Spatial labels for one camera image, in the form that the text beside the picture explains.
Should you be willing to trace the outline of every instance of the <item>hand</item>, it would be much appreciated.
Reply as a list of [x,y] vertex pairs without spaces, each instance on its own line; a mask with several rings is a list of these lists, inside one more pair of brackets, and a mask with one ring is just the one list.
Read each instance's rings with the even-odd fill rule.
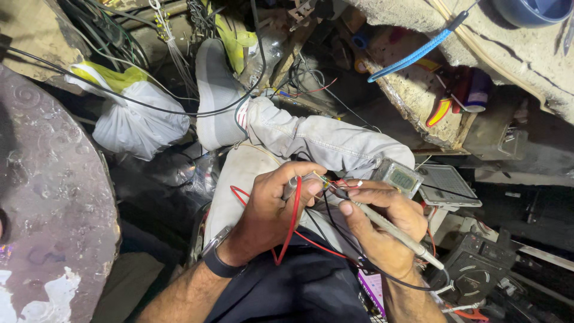
[[[220,259],[231,266],[242,266],[262,252],[285,242],[293,215],[293,194],[283,201],[283,189],[289,179],[316,171],[323,175],[323,166],[306,161],[289,161],[278,169],[255,178],[249,202],[241,219],[218,248]],[[323,188],[318,179],[302,182],[297,205],[297,225],[305,205],[313,206],[313,196]]]
[[[348,184],[354,186],[358,182],[350,180]],[[373,210],[386,216],[416,241],[421,241],[425,236],[428,223],[422,215],[422,206],[404,197],[394,187],[383,182],[363,180],[360,188],[350,190],[348,194],[353,201],[371,204]],[[409,248],[372,224],[356,204],[343,201],[339,209],[372,263],[398,279],[412,272],[414,253]]]

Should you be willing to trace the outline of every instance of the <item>finger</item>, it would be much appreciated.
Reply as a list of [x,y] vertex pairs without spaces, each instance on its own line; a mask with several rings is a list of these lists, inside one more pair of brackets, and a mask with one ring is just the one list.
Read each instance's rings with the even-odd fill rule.
[[[300,215],[301,212],[303,211],[303,208],[310,203],[311,201],[313,202],[313,204],[315,204],[315,199],[314,196],[315,194],[317,194],[318,192],[320,192],[323,189],[323,183],[321,183],[321,181],[319,181],[318,179],[309,179],[306,180],[304,182],[301,182],[301,195],[299,198],[299,205],[297,205],[298,208],[298,214]],[[291,205],[291,210],[293,210],[293,204],[295,201],[295,194],[293,194],[290,198],[289,198],[289,202],[288,205]]]
[[345,216],[347,226],[361,244],[371,241],[377,232],[371,225],[369,218],[356,204],[351,201],[343,201],[339,203],[339,210]]
[[349,186],[357,186],[359,182],[363,182],[361,186],[359,186],[362,189],[390,190],[393,188],[391,185],[380,180],[366,180],[357,178],[347,180],[347,184],[349,184]]
[[353,201],[384,207],[387,218],[406,234],[420,239],[426,231],[422,208],[405,198],[397,190],[361,189],[351,197]]
[[356,189],[348,192],[353,201],[389,207],[393,203],[404,202],[404,197],[396,189]]
[[327,169],[319,164],[311,163],[310,161],[288,161],[276,169],[269,180],[272,184],[285,185],[289,179],[292,179],[297,175],[305,176],[313,171],[323,175],[327,172]]

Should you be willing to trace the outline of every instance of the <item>speaker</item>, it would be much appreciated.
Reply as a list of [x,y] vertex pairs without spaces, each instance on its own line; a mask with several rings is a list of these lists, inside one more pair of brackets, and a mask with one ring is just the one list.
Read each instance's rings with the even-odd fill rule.
[[[516,254],[502,244],[470,232],[460,236],[457,242],[457,247],[441,259],[455,290],[447,290],[440,297],[451,303],[472,305],[482,301],[508,274]],[[431,286],[443,286],[444,280],[438,270],[430,275]]]

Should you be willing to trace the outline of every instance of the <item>smart watch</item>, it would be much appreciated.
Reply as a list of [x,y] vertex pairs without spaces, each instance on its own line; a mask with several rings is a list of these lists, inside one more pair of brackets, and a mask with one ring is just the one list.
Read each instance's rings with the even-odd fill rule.
[[223,242],[223,240],[225,240],[231,229],[231,226],[223,228],[223,230],[209,241],[201,252],[201,257],[203,258],[207,268],[209,268],[215,275],[223,278],[233,278],[239,275],[247,267],[247,265],[239,267],[229,266],[224,263],[217,254],[217,247]]

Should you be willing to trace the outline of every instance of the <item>shoe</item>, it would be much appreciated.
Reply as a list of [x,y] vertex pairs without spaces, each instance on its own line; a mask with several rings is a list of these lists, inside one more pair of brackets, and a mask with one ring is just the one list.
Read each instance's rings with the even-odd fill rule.
[[[195,70],[200,113],[226,107],[244,93],[241,83],[227,68],[225,58],[225,48],[220,40],[207,39],[199,47]],[[239,124],[246,123],[245,114],[250,100],[248,98],[243,104],[238,102],[220,113],[197,116],[197,136],[203,148],[213,151],[247,139],[247,125],[241,127]],[[235,118],[236,110],[239,120]]]

